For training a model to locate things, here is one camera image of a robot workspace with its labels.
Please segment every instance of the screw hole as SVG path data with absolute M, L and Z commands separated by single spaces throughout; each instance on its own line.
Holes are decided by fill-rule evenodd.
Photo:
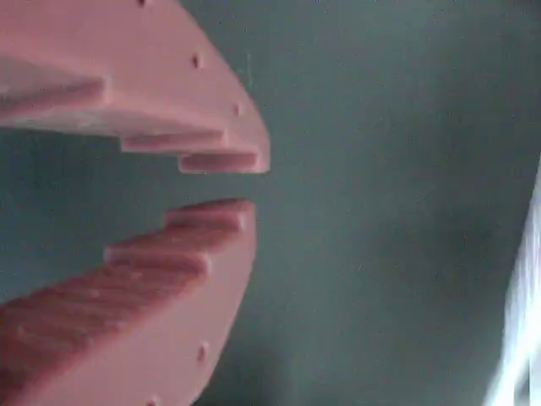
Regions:
M 240 104 L 237 103 L 233 106 L 233 114 L 235 114 L 235 116 L 240 117 L 243 115 L 243 113 L 244 113 L 244 110 Z
M 160 399 L 157 396 L 154 396 L 151 400 L 145 403 L 145 406 L 161 406 Z
M 202 68 L 201 56 L 198 53 L 195 53 L 192 56 L 192 66 L 194 67 L 194 69 Z
M 209 355 L 210 345 L 205 341 L 202 342 L 197 350 L 197 362 L 204 364 Z

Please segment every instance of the pink stepped piece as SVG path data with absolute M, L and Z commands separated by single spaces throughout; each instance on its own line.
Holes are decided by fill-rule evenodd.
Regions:
M 183 172 L 262 173 L 257 108 L 175 0 L 2 0 L 0 125 L 117 136 Z
M 106 264 L 0 307 L 3 406 L 184 406 L 216 366 L 254 260 L 254 206 L 167 213 Z

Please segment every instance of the pink plastic jaw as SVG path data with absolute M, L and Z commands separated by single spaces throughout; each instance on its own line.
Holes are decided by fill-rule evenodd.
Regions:
M 117 136 L 183 172 L 269 169 L 265 125 L 174 0 L 5 0 L 0 125 Z
M 255 252 L 254 206 L 167 214 L 86 276 L 0 307 L 3 406 L 189 405 L 227 339 Z

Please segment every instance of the small hole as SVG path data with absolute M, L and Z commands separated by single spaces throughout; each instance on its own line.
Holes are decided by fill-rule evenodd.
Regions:
M 206 358 L 209 355 L 209 349 L 210 345 L 207 342 L 201 343 L 199 349 L 197 350 L 197 362 L 199 362 L 200 364 L 205 363 Z
M 192 56 L 192 66 L 194 66 L 195 69 L 201 69 L 202 67 L 201 56 L 198 53 L 195 53 Z
M 240 104 L 237 103 L 233 106 L 233 114 L 235 114 L 235 116 L 240 117 L 243 115 L 243 113 L 244 113 L 244 110 Z

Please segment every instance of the pink plastic part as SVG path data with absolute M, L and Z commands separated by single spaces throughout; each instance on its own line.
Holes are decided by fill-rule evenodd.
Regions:
M 169 211 L 161 231 L 107 247 L 88 275 L 0 307 L 0 404 L 191 404 L 254 251 L 250 202 L 190 206 Z
M 184 172 L 269 169 L 265 125 L 175 0 L 2 0 L 0 125 L 101 134 Z

